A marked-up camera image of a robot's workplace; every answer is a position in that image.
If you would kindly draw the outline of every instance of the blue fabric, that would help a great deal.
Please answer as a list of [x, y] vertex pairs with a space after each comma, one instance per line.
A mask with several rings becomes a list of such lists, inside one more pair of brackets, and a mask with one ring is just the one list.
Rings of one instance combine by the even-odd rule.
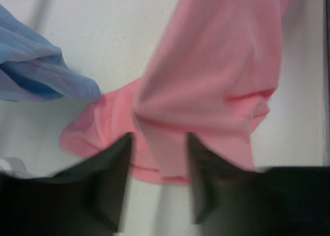
[[66, 66], [62, 51], [0, 5], [0, 99], [45, 101], [63, 96], [97, 101], [96, 82]]

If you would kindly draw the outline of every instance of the white surface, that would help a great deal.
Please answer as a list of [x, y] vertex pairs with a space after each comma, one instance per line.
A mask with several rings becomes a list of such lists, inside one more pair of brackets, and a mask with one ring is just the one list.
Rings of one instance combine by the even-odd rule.
[[[40, 33], [60, 46], [67, 64], [103, 92], [139, 77], [177, 0], [50, 0]], [[0, 0], [32, 24], [38, 0]], [[294, 0], [284, 18], [280, 87], [271, 113], [253, 134], [257, 165], [321, 165], [325, 145], [323, 0]], [[78, 160], [57, 145], [62, 128], [86, 103], [0, 102], [0, 155], [17, 156], [43, 175]], [[125, 236], [196, 235], [187, 187], [132, 179]]]

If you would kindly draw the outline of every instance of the clothing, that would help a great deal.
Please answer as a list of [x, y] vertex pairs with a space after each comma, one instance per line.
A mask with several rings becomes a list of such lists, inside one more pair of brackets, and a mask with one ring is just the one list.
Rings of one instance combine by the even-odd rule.
[[194, 132], [213, 152], [254, 168], [250, 134], [278, 85], [289, 1], [179, 0], [144, 76], [91, 104], [60, 146], [94, 155], [134, 131], [133, 174], [185, 182], [185, 133]]
[[41, 102], [63, 96], [97, 101], [92, 79], [71, 71], [61, 49], [0, 5], [0, 99]]

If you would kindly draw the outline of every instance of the pink sleeve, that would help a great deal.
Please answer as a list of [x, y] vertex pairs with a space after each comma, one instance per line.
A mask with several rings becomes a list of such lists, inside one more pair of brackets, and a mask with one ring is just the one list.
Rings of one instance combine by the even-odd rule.
[[134, 119], [163, 176], [186, 176], [185, 132], [253, 168], [250, 134], [269, 112], [289, 0], [180, 0], [142, 78]]

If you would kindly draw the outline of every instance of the garment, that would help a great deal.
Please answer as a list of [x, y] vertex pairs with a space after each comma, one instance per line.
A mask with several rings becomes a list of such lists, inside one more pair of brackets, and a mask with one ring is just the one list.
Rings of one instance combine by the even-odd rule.
[[63, 96], [100, 98], [92, 79], [66, 66], [61, 49], [0, 5], [0, 99], [45, 101]]
[[254, 168], [250, 134], [278, 85], [289, 1], [179, 0], [144, 76], [91, 104], [60, 146], [89, 156], [134, 131], [133, 174], [180, 183], [185, 133], [194, 132], [214, 153]]

